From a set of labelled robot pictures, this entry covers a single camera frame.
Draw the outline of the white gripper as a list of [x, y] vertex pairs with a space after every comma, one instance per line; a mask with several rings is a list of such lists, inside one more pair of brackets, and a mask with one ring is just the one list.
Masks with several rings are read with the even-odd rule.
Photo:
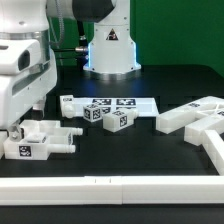
[[0, 39], [0, 129], [20, 141], [18, 121], [30, 108], [43, 111], [46, 94], [57, 82], [55, 56], [40, 42]]

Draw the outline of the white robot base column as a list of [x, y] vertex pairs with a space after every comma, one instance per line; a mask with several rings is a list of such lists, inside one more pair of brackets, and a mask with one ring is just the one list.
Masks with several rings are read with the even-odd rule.
[[139, 75], [136, 43], [130, 36], [130, 0], [112, 0], [115, 8], [94, 24], [88, 45], [87, 76], [101, 80], [125, 80]]

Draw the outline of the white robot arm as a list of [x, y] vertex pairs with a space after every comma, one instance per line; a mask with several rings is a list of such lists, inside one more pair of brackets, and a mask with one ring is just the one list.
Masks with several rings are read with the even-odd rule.
[[99, 22], [116, 0], [0, 0], [0, 130], [23, 138], [19, 119], [57, 82], [50, 17]]

